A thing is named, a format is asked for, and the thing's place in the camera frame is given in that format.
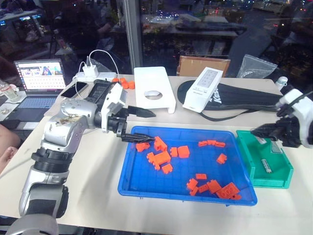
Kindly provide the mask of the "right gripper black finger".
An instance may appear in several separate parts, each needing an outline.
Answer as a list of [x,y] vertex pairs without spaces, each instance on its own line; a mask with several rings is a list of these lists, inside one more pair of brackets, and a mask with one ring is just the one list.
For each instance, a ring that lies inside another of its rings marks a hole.
[[259,138],[270,139],[271,141],[279,140],[279,132],[277,130],[273,130],[273,131],[253,130],[252,134]]
[[277,129],[276,123],[266,123],[252,129],[250,132],[253,135],[270,135]]

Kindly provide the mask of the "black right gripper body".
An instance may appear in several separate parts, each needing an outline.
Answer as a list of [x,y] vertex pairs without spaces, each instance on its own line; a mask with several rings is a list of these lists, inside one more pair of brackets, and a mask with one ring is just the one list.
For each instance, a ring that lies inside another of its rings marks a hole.
[[276,140],[285,147],[298,148],[301,145],[300,124],[296,117],[285,117],[276,122]]

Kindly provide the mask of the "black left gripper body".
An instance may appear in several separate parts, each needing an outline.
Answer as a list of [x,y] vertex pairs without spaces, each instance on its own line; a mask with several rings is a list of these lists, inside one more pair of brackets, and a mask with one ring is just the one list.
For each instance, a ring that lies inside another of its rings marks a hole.
[[128,108],[122,108],[116,114],[112,114],[108,117],[107,129],[114,132],[118,137],[125,138],[128,116]]

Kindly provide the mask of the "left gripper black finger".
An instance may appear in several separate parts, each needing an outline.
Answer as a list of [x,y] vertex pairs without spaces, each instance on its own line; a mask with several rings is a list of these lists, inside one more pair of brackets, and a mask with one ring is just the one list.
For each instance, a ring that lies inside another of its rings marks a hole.
[[127,112],[130,115],[135,115],[140,118],[153,118],[156,114],[148,109],[139,108],[135,106],[128,106]]
[[154,141],[154,137],[150,137],[145,134],[135,133],[135,134],[122,134],[121,139],[123,142],[132,142],[132,143],[144,143]]

